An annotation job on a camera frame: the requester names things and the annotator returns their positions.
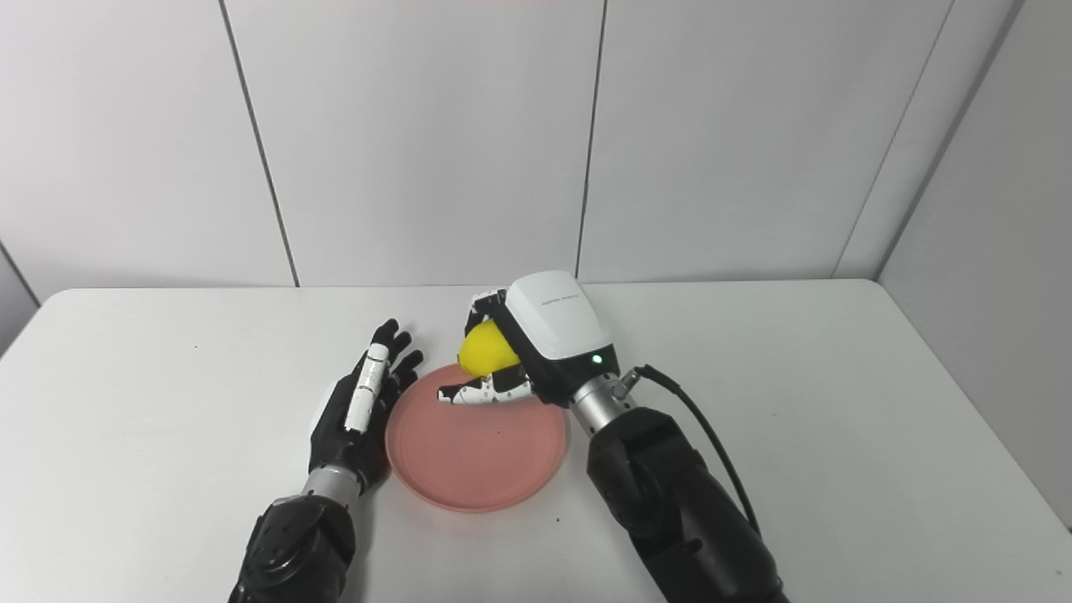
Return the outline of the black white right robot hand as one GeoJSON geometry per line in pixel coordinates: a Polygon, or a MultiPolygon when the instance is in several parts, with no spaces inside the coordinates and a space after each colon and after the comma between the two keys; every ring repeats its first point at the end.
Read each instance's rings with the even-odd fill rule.
{"type": "Polygon", "coordinates": [[[541,271],[472,298],[466,336],[491,325],[516,358],[441,386],[440,402],[501,405],[535,396],[566,408],[596,378],[621,374],[611,335],[574,275],[541,271]]]}

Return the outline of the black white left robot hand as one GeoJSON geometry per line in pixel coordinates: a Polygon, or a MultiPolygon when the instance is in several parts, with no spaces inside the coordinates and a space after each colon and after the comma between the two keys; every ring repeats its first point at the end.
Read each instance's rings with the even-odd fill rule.
{"type": "Polygon", "coordinates": [[[389,319],[373,332],[349,374],[336,382],[310,436],[309,472],[340,471],[358,495],[387,476],[386,427],[399,397],[417,381],[425,353],[410,350],[412,336],[389,319]]]}

